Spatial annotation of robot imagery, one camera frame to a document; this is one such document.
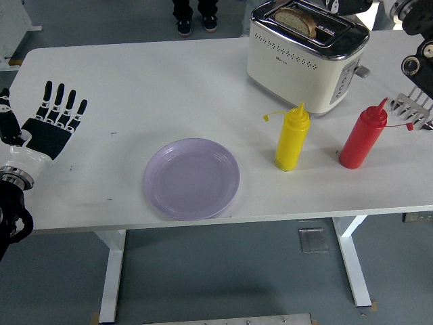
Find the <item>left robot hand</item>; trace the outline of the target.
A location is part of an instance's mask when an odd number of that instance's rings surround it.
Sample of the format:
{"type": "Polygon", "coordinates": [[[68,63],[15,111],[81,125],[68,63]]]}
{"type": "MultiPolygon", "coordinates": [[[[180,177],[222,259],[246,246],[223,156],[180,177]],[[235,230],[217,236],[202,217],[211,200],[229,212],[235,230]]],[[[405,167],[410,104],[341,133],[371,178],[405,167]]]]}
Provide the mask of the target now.
{"type": "Polygon", "coordinates": [[[65,95],[65,85],[53,90],[47,81],[41,105],[23,125],[9,102],[9,89],[1,90],[1,141],[10,147],[11,158],[5,163],[22,170],[33,179],[51,166],[81,123],[87,100],[75,104],[76,91],[65,95]]]}

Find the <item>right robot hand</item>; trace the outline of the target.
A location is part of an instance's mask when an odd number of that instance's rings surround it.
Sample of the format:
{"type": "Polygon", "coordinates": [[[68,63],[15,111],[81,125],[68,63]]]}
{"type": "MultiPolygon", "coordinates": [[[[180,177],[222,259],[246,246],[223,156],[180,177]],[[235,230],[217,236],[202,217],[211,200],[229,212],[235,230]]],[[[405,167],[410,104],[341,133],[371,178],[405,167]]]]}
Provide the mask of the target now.
{"type": "Polygon", "coordinates": [[[366,12],[372,5],[372,0],[322,0],[322,3],[333,14],[349,16],[366,12]]]}

